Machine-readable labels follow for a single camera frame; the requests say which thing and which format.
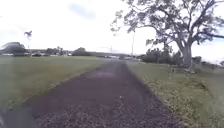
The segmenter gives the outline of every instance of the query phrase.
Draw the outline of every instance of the grass verge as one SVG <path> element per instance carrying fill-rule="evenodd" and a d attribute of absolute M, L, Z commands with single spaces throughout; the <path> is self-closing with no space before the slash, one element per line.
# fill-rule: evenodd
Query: grass verge
<path fill-rule="evenodd" d="M 170 73 L 167 65 L 128 62 L 130 70 L 190 128 L 224 127 L 223 105 L 206 80 L 209 75 Z"/>
<path fill-rule="evenodd" d="M 106 60 L 93 57 L 1 57 L 0 108 L 11 108 Z"/>

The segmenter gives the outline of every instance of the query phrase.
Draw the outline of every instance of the treeline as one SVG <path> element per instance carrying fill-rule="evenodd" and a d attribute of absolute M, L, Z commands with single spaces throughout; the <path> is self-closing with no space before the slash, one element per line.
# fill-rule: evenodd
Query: treeline
<path fill-rule="evenodd" d="M 141 55 L 138 58 L 146 63 L 170 64 L 184 67 L 183 57 L 180 52 L 171 54 L 171 52 L 169 52 L 168 50 L 160 50 L 158 48 L 153 50 L 149 49 L 145 55 Z M 205 68 L 215 69 L 219 67 L 216 64 L 212 64 L 207 61 L 202 61 L 201 56 L 192 57 L 192 62 L 193 64 L 200 64 L 202 67 Z"/>
<path fill-rule="evenodd" d="M 171 55 L 168 50 L 153 49 L 148 50 L 145 55 L 140 57 L 146 63 L 172 64 L 180 65 L 183 62 L 181 53 L 177 52 Z"/>

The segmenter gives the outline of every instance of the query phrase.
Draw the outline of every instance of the tree branch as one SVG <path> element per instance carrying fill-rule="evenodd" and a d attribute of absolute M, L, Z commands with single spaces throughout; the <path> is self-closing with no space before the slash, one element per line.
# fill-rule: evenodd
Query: tree branch
<path fill-rule="evenodd" d="M 205 8 L 202 10 L 202 12 L 201 12 L 200 16 L 198 17 L 198 19 L 192 24 L 191 29 L 190 29 L 191 33 L 193 33 L 194 27 L 197 26 L 200 23 L 201 18 L 206 14 L 207 10 L 211 6 L 213 6 L 214 4 L 215 4 L 214 0 L 211 0 L 211 1 L 209 0 L 207 2 L 207 4 L 205 5 Z"/>
<path fill-rule="evenodd" d="M 224 39 L 224 36 L 223 35 L 217 35 L 217 34 L 207 33 L 207 32 L 200 32 L 199 34 L 205 34 L 205 35 L 208 35 L 208 36 L 211 36 L 211 37 L 223 38 Z"/>

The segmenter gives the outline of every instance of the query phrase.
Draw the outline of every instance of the tree trunk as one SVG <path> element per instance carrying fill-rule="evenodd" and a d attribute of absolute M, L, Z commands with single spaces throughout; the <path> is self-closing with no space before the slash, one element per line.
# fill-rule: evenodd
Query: tree trunk
<path fill-rule="evenodd" d="M 187 68 L 190 68 L 192 66 L 192 61 L 191 61 L 191 57 L 192 57 L 192 54 L 191 54 L 191 46 L 185 46 L 183 51 L 182 51 L 182 54 L 183 54 L 183 63 L 184 65 L 187 66 Z"/>

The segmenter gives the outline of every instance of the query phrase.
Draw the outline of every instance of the tree canopy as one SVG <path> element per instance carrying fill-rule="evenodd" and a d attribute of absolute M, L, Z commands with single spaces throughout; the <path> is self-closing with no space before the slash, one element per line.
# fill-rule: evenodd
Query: tree canopy
<path fill-rule="evenodd" d="M 213 38 L 224 38 L 218 33 L 224 27 L 224 19 L 214 15 L 215 7 L 224 0 L 122 0 L 129 6 L 128 12 L 116 12 L 112 31 L 119 31 L 119 21 L 129 26 L 128 33 L 137 28 L 150 27 L 155 39 L 146 44 L 163 43 L 165 47 L 175 42 L 183 55 L 184 63 L 191 65 L 191 46 Z"/>
<path fill-rule="evenodd" d="M 2 46 L 2 51 L 4 53 L 25 53 L 27 50 L 25 49 L 23 44 L 20 44 L 19 42 L 10 42 Z"/>

